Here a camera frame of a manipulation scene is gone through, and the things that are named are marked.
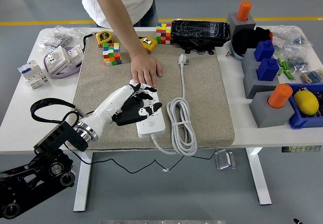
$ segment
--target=yellow floor line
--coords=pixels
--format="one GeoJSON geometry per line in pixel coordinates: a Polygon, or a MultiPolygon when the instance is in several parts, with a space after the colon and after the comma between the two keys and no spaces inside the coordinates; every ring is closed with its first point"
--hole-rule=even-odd
{"type": "MultiPolygon", "coordinates": [[[[312,17],[254,17],[255,21],[317,21],[323,20],[323,16],[312,17]]],[[[160,22],[170,22],[173,20],[189,20],[189,21],[226,21],[227,18],[174,18],[174,19],[159,19],[160,22]]]]}
{"type": "Polygon", "coordinates": [[[94,21],[12,21],[0,22],[0,26],[33,26],[33,25],[62,25],[62,24],[93,24],[94,21]]]}
{"type": "MultiPolygon", "coordinates": [[[[254,17],[255,21],[318,21],[323,20],[323,16],[312,17],[254,17]]],[[[213,18],[166,18],[159,19],[160,22],[171,22],[173,20],[190,20],[190,21],[226,21],[224,17],[213,18]]],[[[62,25],[62,24],[93,24],[92,20],[76,21],[11,21],[0,22],[0,26],[28,26],[28,25],[62,25]]]]}

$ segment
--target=white table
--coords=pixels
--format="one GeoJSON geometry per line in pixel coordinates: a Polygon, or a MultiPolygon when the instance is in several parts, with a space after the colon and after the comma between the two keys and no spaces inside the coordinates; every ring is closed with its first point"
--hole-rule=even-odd
{"type": "MultiPolygon", "coordinates": [[[[44,29],[39,33],[28,59],[28,61],[35,60],[42,69],[44,69],[43,58],[48,51],[40,50],[37,42],[50,30],[44,29]]],[[[138,28],[138,31],[154,30],[155,28],[138,28]]],[[[90,31],[100,31],[100,29],[90,28],[90,31]]],[[[229,51],[231,52],[230,42],[225,43],[223,47],[216,48],[235,131],[235,141],[231,148],[247,148],[259,201],[261,204],[271,204],[257,155],[258,152],[262,147],[321,145],[323,131],[321,128],[292,130],[288,123],[284,126],[259,129],[249,109],[251,100],[245,97],[241,61],[235,57],[226,57],[229,51]]],[[[308,57],[311,69],[322,67],[312,48],[309,49],[308,57]]],[[[48,97],[73,102],[78,83],[78,74],[65,79],[53,79],[49,74],[46,75],[49,82],[37,89],[31,89],[25,79],[20,78],[0,127],[0,136],[2,137],[0,142],[1,154],[33,153],[33,146],[55,127],[55,124],[41,123],[32,119],[30,106],[34,102],[48,97]]],[[[281,76],[279,80],[281,83],[288,82],[285,76],[281,76]]],[[[52,105],[40,109],[37,114],[47,119],[60,120],[68,111],[69,108],[66,106],[52,105]]],[[[81,155],[84,160],[91,162],[92,152],[85,152],[81,155]]],[[[90,166],[81,164],[77,198],[80,197],[82,200],[76,201],[78,205],[75,206],[75,211],[85,210],[89,173],[90,166]]]]}

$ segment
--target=white power cord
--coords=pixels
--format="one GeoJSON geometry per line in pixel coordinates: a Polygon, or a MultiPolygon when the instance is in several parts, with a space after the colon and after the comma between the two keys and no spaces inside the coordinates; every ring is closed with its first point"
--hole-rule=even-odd
{"type": "MultiPolygon", "coordinates": [[[[175,98],[167,104],[167,112],[172,123],[172,144],[178,154],[193,156],[197,150],[196,136],[190,120],[190,109],[188,102],[185,100],[185,83],[184,83],[184,65],[186,64],[186,56],[181,54],[178,58],[178,65],[181,67],[182,89],[183,97],[175,98]],[[176,107],[180,109],[180,121],[177,121],[176,107]],[[184,128],[183,139],[180,136],[180,128],[184,128]]],[[[155,134],[151,135],[156,147],[163,153],[176,154],[175,152],[168,152],[163,150],[156,141],[155,134]]]]}

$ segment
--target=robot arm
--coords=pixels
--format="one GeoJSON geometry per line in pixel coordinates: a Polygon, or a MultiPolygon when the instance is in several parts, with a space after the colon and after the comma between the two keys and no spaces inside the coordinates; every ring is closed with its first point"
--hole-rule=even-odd
{"type": "MultiPolygon", "coordinates": [[[[1,172],[0,218],[16,218],[65,188],[74,186],[73,161],[60,146],[68,141],[76,149],[84,151],[89,142],[100,138],[106,124],[116,122],[122,126],[146,119],[162,104],[158,102],[153,107],[143,108],[143,100],[151,99],[145,90],[156,91],[144,84],[130,84],[116,90],[92,115],[84,116],[74,127],[65,121],[60,122],[34,146],[36,156],[29,164],[1,172]]],[[[31,112],[33,118],[39,120],[42,118],[34,114],[38,108],[33,105],[31,112]]]]}

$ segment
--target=black case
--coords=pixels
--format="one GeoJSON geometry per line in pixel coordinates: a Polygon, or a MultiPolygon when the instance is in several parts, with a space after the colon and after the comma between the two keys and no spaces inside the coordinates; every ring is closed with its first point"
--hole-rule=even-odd
{"type": "Polygon", "coordinates": [[[214,54],[214,47],[223,46],[231,39],[230,25],[213,21],[172,21],[171,37],[187,54],[191,50],[214,54]]]}

